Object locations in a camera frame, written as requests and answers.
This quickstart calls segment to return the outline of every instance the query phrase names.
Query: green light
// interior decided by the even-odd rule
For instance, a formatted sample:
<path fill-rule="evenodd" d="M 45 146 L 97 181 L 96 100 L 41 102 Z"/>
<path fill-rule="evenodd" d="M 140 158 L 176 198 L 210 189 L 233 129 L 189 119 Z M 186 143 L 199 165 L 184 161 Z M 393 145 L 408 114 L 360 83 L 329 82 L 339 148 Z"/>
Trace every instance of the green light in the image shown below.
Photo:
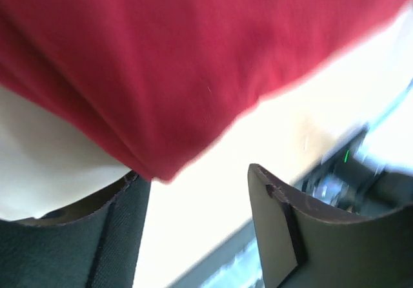
<path fill-rule="evenodd" d="M 344 163 L 346 163 L 347 162 L 347 159 L 348 159 L 348 155 L 350 154 L 350 151 L 348 150 L 348 151 L 346 151 L 346 156 L 344 157 Z"/>

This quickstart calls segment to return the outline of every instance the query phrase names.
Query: white floor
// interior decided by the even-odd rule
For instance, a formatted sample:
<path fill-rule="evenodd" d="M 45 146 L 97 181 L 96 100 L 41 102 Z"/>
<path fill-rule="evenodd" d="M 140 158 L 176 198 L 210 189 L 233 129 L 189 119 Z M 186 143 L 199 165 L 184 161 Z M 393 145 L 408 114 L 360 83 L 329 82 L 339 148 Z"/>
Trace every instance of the white floor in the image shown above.
<path fill-rule="evenodd" d="M 373 118 L 409 84 L 411 59 L 410 11 L 307 76 L 305 85 L 241 117 L 172 184 L 154 183 L 135 286 L 167 287 L 250 219 L 249 163 L 285 181 L 298 177 L 346 129 Z"/>

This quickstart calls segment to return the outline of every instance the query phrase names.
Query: red shirt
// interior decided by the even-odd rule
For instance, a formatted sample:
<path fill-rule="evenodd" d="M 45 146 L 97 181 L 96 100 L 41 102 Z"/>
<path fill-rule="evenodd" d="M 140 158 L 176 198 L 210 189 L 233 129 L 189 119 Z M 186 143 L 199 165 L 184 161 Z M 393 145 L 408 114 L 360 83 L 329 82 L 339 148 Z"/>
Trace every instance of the red shirt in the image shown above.
<path fill-rule="evenodd" d="M 406 2 L 0 0 L 0 83 L 170 180 L 260 96 Z"/>

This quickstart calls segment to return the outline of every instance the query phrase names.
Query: red fabric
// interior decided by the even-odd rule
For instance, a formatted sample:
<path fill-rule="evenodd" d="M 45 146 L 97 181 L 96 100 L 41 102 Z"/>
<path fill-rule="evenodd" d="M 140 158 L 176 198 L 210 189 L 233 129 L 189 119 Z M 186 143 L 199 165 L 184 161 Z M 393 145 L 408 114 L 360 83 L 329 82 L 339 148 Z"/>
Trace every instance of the red fabric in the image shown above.
<path fill-rule="evenodd" d="M 0 0 L 0 83 L 170 180 L 261 95 L 406 1 Z"/>

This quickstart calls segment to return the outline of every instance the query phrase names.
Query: white fabric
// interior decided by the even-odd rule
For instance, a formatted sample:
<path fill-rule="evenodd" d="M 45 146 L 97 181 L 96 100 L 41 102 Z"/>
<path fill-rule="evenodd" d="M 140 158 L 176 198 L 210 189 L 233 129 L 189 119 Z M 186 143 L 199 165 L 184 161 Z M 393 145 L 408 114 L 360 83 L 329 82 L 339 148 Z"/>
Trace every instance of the white fabric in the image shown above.
<path fill-rule="evenodd" d="M 60 118 L 0 87 L 0 218 L 40 218 L 129 169 Z"/>

